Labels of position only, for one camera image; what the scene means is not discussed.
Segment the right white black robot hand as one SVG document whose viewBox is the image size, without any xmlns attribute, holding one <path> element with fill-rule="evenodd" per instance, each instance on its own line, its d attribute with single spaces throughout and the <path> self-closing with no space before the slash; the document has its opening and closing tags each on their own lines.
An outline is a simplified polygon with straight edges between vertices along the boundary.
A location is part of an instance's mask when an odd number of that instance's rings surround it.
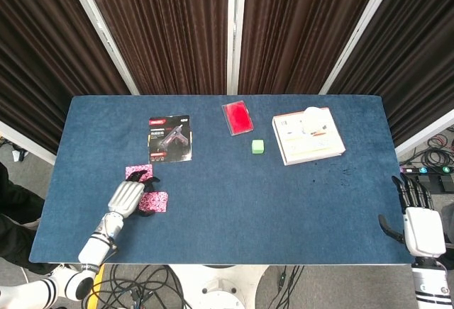
<svg viewBox="0 0 454 309">
<path fill-rule="evenodd" d="M 398 192 L 404 229 L 391 229 L 384 215 L 378 215 L 385 235 L 405 245 L 411 256 L 437 259 L 446 253 L 441 215 L 435 210 L 430 191 L 405 174 L 393 176 Z"/>
</svg>

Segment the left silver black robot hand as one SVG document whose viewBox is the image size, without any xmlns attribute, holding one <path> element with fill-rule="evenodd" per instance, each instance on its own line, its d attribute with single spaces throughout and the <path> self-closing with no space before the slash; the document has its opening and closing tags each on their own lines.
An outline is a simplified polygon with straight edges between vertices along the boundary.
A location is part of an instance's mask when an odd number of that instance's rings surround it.
<svg viewBox="0 0 454 309">
<path fill-rule="evenodd" d="M 143 194 L 155 191 L 154 183 L 160 182 L 160 179 L 156 176 L 141 181 L 141 177 L 146 173 L 146 170 L 134 171 L 119 184 L 108 203 L 110 212 L 118 213 L 124 218 L 132 214 L 148 217 L 156 213 L 155 210 L 139 209 Z"/>
</svg>

